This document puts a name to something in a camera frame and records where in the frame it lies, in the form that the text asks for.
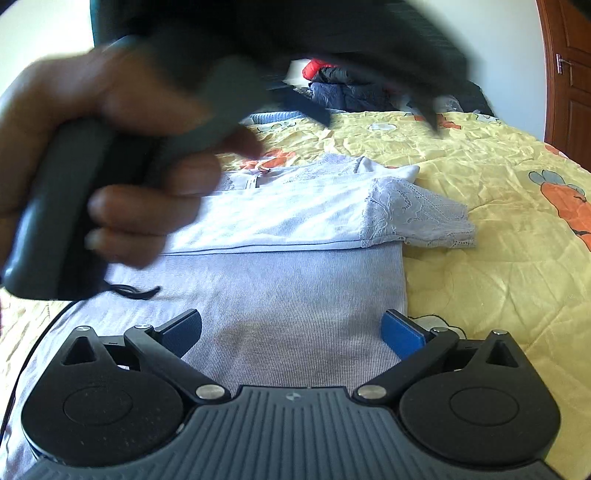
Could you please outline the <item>light lavender long-sleeve shirt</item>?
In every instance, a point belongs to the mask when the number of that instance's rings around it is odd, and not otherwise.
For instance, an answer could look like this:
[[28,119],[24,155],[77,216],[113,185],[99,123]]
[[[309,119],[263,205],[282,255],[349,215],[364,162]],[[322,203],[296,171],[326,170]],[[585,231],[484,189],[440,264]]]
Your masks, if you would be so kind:
[[396,364],[384,313],[407,308],[403,248],[471,248],[466,206],[415,184],[418,170],[325,155],[249,188],[222,183],[197,221],[151,266],[108,280],[157,288],[148,301],[103,293],[71,308],[37,347],[17,387],[23,404],[67,335],[118,335],[190,309],[200,339],[185,355],[228,389],[356,388]]

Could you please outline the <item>blue knitted blanket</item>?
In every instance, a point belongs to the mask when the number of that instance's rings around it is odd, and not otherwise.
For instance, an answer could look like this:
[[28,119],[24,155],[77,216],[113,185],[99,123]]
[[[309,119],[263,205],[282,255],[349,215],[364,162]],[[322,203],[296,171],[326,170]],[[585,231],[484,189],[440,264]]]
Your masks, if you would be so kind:
[[305,115],[300,111],[272,111],[272,112],[256,112],[242,119],[240,124],[244,126],[270,124],[276,122],[284,122],[287,120],[305,118]]

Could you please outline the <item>yellow carrot-print bed quilt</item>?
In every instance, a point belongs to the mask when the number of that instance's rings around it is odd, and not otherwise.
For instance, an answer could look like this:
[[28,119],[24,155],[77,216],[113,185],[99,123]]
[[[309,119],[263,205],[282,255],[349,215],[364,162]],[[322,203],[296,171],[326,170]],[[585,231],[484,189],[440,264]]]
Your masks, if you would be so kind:
[[[475,338],[509,331],[559,405],[562,423],[549,463],[568,479],[590,473],[590,175],[553,146],[481,114],[448,113],[438,136],[406,113],[341,113],[331,128],[295,119],[256,128],[266,146],[263,166],[303,166],[324,154],[365,156],[396,169],[415,165],[418,184],[464,204],[476,243],[458,249],[406,246],[404,262],[384,261],[385,273],[405,276],[403,306],[413,317],[435,314]],[[307,316],[307,333],[280,346],[279,331],[263,321],[277,298],[293,313],[328,304],[369,303],[392,294],[385,274],[371,277],[340,251],[332,268],[351,274],[339,287],[322,273],[311,286],[310,261],[277,279],[249,274],[238,297],[256,316],[204,337],[187,354],[212,377],[217,355],[236,356],[235,383],[290,386],[348,385],[373,376],[362,366],[369,336],[356,335],[342,358],[327,351],[332,335],[321,316]]]

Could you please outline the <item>pile of red and navy jackets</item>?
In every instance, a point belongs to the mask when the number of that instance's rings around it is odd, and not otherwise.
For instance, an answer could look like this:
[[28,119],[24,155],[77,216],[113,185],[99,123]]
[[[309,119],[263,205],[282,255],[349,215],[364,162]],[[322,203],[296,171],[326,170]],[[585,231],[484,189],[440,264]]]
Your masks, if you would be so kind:
[[411,105],[410,97],[397,89],[318,59],[294,61],[287,73],[287,83],[311,101],[334,110],[408,111]]

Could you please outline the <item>brown wooden door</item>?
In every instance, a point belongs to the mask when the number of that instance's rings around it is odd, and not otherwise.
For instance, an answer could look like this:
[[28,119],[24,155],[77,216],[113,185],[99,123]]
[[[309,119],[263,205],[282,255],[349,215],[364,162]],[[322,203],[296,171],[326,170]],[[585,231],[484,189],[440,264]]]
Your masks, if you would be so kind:
[[545,141],[590,168],[588,1],[539,0],[547,76]]

